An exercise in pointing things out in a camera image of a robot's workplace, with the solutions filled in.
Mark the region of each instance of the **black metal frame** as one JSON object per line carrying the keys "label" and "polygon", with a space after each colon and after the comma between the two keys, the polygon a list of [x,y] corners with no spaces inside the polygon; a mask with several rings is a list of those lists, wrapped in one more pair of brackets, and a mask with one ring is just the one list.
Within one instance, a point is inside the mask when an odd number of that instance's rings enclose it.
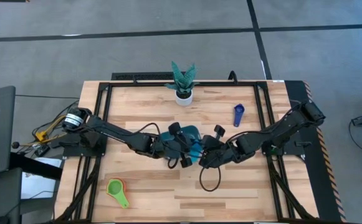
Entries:
{"label": "black metal frame", "polygon": [[[260,99],[259,88],[261,88],[264,92],[265,105],[267,107],[270,124],[275,123],[274,112],[272,111],[272,105],[270,102],[270,96],[269,96],[267,82],[265,82],[265,81],[256,81],[256,82],[239,81],[237,79],[234,71],[231,71],[231,73],[229,74],[228,80],[232,80],[233,82],[199,82],[196,86],[251,86],[251,87],[253,87],[254,94],[255,94],[255,101],[257,103],[257,110],[258,110],[260,125],[261,125],[261,128],[264,129],[266,127],[266,125],[265,125],[265,119],[264,119],[264,112],[262,109],[262,102]],[[129,86],[140,86],[140,87],[163,86],[163,82],[138,82],[136,79],[133,79],[132,82],[129,82],[129,83],[101,82],[101,83],[99,83],[94,115],[99,114],[99,108],[100,108],[100,104],[102,102],[102,93],[104,90],[107,90],[105,107],[104,107],[103,118],[102,118],[104,121],[107,121],[108,110],[110,107],[110,100],[112,97],[113,87],[129,87]],[[273,164],[273,162],[274,162],[272,160],[272,155],[266,155],[266,158],[267,158],[268,167],[270,167],[271,164]],[[79,190],[77,196],[75,197],[75,200],[78,200],[78,202],[77,202],[78,205],[77,205],[77,208],[75,211],[74,220],[69,221],[72,223],[91,222],[92,221],[92,213],[93,213],[93,206],[95,203],[95,194],[96,194],[96,189],[97,189],[97,184],[98,184],[98,173],[100,170],[101,157],[96,157],[95,165],[93,167],[93,170],[91,171],[91,174],[88,177],[90,159],[91,159],[91,157],[86,157],[85,162],[84,162],[81,183],[80,183],[80,190]],[[280,178],[282,179],[282,182],[286,186],[288,186],[287,176],[286,176],[286,171],[285,171],[285,166],[284,166],[282,156],[277,156],[277,160],[279,162]],[[270,174],[270,183],[271,183],[271,187],[272,187],[272,193],[274,196],[274,203],[275,203],[275,210],[277,213],[277,219],[281,220],[281,219],[283,219],[283,215],[282,215],[282,207],[280,204],[279,192],[278,192],[276,180],[271,176],[271,174]],[[80,219],[83,195],[85,194],[85,192],[87,191],[87,189],[89,188],[90,185],[91,185],[91,193],[90,193],[90,198],[89,198],[89,203],[88,203],[87,218]],[[286,197],[286,202],[287,202],[289,218],[295,218],[294,209],[292,207],[291,202],[289,201],[289,199],[287,197]],[[68,223],[66,220],[60,220],[58,223],[61,223],[61,222]]]}

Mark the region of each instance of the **green measuring cup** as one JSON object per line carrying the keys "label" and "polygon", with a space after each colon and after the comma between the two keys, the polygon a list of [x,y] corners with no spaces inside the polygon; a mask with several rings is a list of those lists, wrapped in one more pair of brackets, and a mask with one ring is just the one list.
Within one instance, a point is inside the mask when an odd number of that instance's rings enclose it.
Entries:
{"label": "green measuring cup", "polygon": [[130,203],[125,197],[125,184],[120,179],[110,179],[107,184],[106,194],[117,200],[122,208],[128,208]]}

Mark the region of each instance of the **succulent plant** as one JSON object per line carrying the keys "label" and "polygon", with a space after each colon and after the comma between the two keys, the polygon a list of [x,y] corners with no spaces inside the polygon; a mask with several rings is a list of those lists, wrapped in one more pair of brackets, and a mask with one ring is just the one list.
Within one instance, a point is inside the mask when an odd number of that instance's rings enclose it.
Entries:
{"label": "succulent plant", "polygon": [[171,62],[174,73],[174,84],[165,84],[167,88],[176,90],[180,94],[190,93],[195,83],[193,83],[194,77],[196,76],[196,68],[194,64],[185,72],[185,75],[179,71],[178,66],[175,62]]}

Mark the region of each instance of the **wooden table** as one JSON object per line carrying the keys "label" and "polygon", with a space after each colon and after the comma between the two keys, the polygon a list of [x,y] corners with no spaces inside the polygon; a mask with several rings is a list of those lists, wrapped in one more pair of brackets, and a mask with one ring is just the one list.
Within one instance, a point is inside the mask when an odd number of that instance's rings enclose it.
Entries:
{"label": "wooden table", "polygon": [[[79,107],[93,111],[98,84],[99,82],[93,81],[84,83]],[[268,81],[268,87],[275,119],[278,120],[290,109],[285,83]],[[164,132],[171,123],[178,121],[181,126],[195,125],[202,136],[214,135],[215,125],[220,124],[226,130],[223,141],[241,131],[260,130],[252,87],[197,86],[193,95],[192,104],[182,107],[176,104],[174,92],[166,87],[115,87],[112,92],[108,122],[130,131],[136,131],[147,123],[156,122]],[[266,111],[264,94],[260,95],[262,106]],[[244,105],[245,113],[241,125],[235,128],[232,125],[233,107],[239,103]],[[156,133],[156,130],[152,127],[147,128],[145,132]],[[296,156],[283,158],[291,191],[307,211],[317,217],[317,207],[305,164]],[[63,213],[72,201],[78,162],[78,157],[65,161],[55,204],[57,216]],[[164,159],[156,160],[140,156],[129,150],[126,145],[110,139],[100,167],[92,221],[276,220],[267,161],[260,151],[257,151],[253,158],[240,164],[231,162],[222,166],[222,182],[219,189],[214,192],[205,192],[201,189],[200,170],[201,167],[197,164],[185,169],[178,164],[175,169],[170,170]],[[122,209],[105,193],[108,180],[115,177],[123,179],[126,183],[129,209]],[[215,186],[217,178],[216,169],[204,171],[203,182],[207,188]],[[86,214],[88,198],[87,192],[84,197],[82,217]],[[284,216],[287,217],[281,190],[280,198]]]}

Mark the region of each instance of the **white pot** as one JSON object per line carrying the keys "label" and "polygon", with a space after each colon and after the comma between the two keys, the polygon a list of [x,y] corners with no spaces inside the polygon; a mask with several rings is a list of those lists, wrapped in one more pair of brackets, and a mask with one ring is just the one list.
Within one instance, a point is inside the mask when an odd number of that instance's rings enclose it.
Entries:
{"label": "white pot", "polygon": [[193,99],[193,90],[191,90],[191,96],[189,96],[189,98],[186,98],[186,99],[181,99],[179,98],[177,95],[176,95],[176,91],[174,92],[175,93],[175,101],[178,105],[180,106],[187,106],[189,104],[192,103],[192,99]]}

